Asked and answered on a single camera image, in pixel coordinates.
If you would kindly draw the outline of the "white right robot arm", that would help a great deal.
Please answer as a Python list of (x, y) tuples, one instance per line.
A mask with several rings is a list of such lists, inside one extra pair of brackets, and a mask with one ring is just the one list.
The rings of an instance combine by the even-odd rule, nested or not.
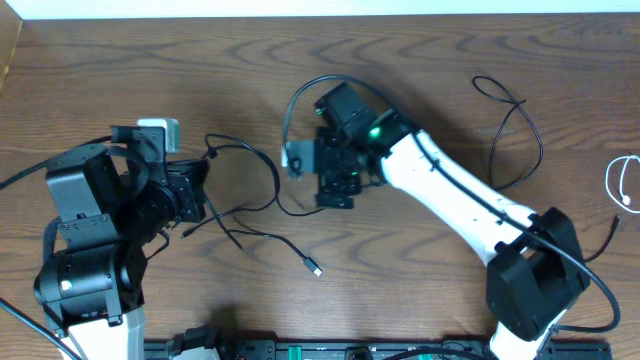
[(380, 176), (437, 215), (481, 259), (486, 303), (498, 322), (490, 353), (535, 358), (591, 283), (571, 220), (556, 208), (537, 214), (499, 194), (394, 110), (318, 112), (326, 122), (319, 146), (337, 153), (332, 166)]

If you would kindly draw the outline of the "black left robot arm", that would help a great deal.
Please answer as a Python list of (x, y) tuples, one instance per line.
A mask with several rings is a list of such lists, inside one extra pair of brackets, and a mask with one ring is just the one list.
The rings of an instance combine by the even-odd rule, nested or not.
[(79, 359), (144, 356), (143, 247), (170, 223), (205, 217), (205, 159), (170, 161), (165, 126), (114, 126), (46, 163), (66, 248), (45, 249), (34, 295), (45, 326)]

